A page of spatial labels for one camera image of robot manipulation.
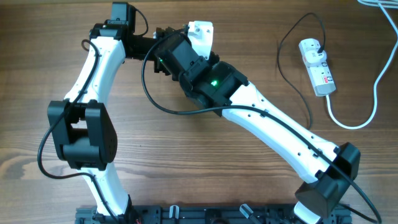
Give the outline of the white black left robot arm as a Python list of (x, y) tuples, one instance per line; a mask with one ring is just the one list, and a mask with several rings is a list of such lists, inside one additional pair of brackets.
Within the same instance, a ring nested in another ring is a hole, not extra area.
[(51, 101), (47, 108), (50, 127), (38, 150), (40, 171), (56, 178), (42, 163), (45, 142), (52, 137), (58, 158), (86, 180), (96, 200), (96, 207), (77, 210), (77, 223), (139, 223), (114, 166), (118, 137), (106, 110), (120, 66), (127, 58), (140, 59), (146, 53), (134, 50), (134, 44), (153, 42), (143, 34), (134, 35), (138, 12), (127, 2), (112, 4), (111, 18), (95, 24), (89, 38), (82, 40), (89, 44), (88, 56), (74, 86), (62, 101)]

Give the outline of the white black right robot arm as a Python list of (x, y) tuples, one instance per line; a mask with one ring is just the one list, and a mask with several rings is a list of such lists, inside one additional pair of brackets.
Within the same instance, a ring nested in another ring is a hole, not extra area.
[(151, 54), (199, 107), (196, 113), (213, 111), (243, 127), (296, 171), (303, 184), (295, 193), (294, 213), (305, 223), (330, 217), (355, 185), (358, 148), (314, 135), (276, 108), (232, 65), (199, 55), (185, 34), (176, 30), (166, 35)]

